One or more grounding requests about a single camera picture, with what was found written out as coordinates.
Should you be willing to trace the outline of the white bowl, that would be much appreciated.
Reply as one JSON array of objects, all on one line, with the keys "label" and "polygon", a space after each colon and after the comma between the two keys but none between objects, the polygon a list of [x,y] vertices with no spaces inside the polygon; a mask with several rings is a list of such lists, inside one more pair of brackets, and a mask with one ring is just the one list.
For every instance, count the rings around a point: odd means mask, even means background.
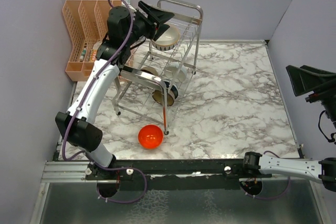
[{"label": "white bowl", "polygon": [[182,66],[179,67],[171,67],[170,73],[172,74],[171,79],[176,79],[178,82],[184,82],[187,78],[187,69]]}]

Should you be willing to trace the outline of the beige speckled bowl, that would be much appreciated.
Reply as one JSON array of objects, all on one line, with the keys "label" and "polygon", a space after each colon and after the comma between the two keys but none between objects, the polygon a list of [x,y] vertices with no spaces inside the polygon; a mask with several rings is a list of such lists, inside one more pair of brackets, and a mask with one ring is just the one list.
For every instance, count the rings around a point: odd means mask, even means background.
[{"label": "beige speckled bowl", "polygon": [[159,51],[169,51],[175,48],[180,40],[180,31],[174,25],[169,25],[168,29],[156,40],[151,40],[151,45]]}]

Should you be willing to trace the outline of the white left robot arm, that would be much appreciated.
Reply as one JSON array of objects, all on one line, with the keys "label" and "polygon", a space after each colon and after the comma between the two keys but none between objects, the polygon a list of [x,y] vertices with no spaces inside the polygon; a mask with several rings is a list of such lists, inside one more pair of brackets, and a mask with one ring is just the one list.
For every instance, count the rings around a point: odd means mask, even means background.
[{"label": "white left robot arm", "polygon": [[98,173],[110,179],[116,172],[116,157],[102,143],[102,131],[94,126],[98,108],[111,83],[116,80],[131,56],[131,46],[140,38],[157,40],[169,26],[174,13],[153,7],[143,1],[132,11],[125,3],[112,6],[107,18],[108,31],[100,45],[91,74],[66,113],[58,112],[55,122],[63,139],[80,148]]}]

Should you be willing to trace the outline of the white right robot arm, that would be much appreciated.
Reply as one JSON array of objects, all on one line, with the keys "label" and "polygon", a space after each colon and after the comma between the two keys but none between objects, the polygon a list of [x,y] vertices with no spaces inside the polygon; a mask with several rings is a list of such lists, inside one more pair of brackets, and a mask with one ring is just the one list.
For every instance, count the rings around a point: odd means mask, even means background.
[{"label": "white right robot arm", "polygon": [[280,93],[296,141],[298,158],[271,151],[246,152],[241,171],[246,177],[284,175],[302,178],[335,192],[335,71],[302,65],[286,66],[290,94]]}]

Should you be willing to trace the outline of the dark patterned cream-inside bowl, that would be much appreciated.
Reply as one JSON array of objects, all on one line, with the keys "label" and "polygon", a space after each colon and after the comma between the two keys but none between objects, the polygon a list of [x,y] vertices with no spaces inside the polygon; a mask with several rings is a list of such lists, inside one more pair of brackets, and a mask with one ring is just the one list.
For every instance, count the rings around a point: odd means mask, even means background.
[{"label": "dark patterned cream-inside bowl", "polygon": [[[172,106],[175,103],[178,96],[179,96],[179,91],[176,86],[173,86],[170,89],[167,88],[166,89],[167,106]],[[152,93],[152,98],[158,104],[162,104],[164,101],[164,92],[161,90],[155,90]]]}]

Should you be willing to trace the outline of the red bowl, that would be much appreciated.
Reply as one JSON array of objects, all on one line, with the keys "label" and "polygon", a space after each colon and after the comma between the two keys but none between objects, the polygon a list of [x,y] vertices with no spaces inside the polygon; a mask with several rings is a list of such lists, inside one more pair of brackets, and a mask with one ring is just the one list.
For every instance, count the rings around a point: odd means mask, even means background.
[{"label": "red bowl", "polygon": [[140,129],[138,133],[138,141],[140,145],[147,149],[154,149],[163,142],[164,134],[157,125],[149,124]]}]

